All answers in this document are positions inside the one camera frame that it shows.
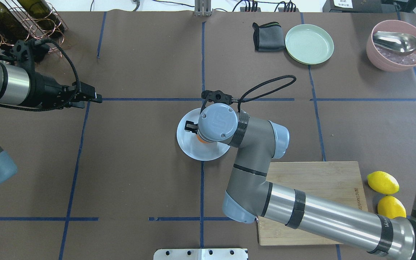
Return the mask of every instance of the light green plate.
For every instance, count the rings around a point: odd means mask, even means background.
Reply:
[[[315,25],[296,25],[285,36],[287,52],[296,61],[306,64],[320,64],[333,54],[332,37]]]

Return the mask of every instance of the pink bowl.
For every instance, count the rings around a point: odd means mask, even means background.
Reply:
[[[403,65],[403,64],[397,64],[394,61],[388,60],[386,57],[384,57],[376,48],[375,44],[373,44],[372,36],[377,31],[392,31],[395,33],[409,33],[416,37],[416,27],[403,22],[399,20],[386,20],[383,22],[378,23],[373,28],[372,32],[368,36],[367,41],[367,56],[368,59],[374,64],[378,69],[382,69],[384,71],[390,71],[390,72],[396,72],[396,71],[404,71],[407,69],[410,69],[415,64],[412,65]]]

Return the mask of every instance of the yellow lemon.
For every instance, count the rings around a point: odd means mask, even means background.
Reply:
[[[378,214],[388,218],[406,217],[406,208],[402,203],[393,196],[384,196],[378,202]]]
[[[381,194],[395,194],[399,191],[399,183],[388,173],[377,171],[367,176],[368,186]]]

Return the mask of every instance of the ice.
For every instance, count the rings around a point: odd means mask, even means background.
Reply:
[[[390,61],[393,61],[397,64],[402,65],[413,65],[416,63],[416,54],[413,52],[409,55],[402,55],[400,53],[391,51],[389,49],[382,48],[380,46],[375,46],[380,53]]]

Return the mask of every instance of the white metal plate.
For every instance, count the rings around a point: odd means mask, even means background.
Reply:
[[[242,248],[207,248],[157,250],[153,260],[248,260],[248,250]]]

